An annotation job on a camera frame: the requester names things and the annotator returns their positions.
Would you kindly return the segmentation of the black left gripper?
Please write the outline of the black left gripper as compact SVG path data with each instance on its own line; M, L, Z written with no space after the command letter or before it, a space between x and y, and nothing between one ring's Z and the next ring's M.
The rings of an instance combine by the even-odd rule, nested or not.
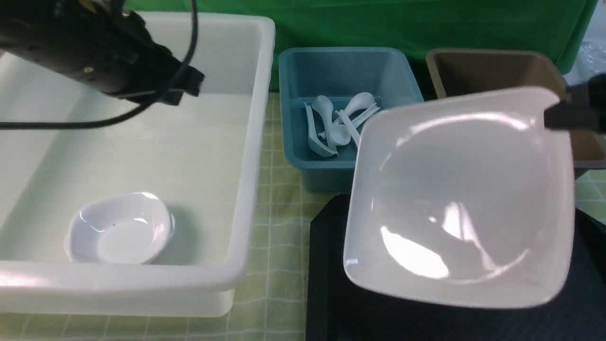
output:
M122 0L3 0L1 49L115 99L142 104L182 62Z

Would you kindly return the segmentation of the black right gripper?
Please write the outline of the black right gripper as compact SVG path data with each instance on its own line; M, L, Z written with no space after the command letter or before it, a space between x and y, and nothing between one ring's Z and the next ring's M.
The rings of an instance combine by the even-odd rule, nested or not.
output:
M588 130L606 132L606 74L568 86L570 105L555 105L544 110L548 130Z

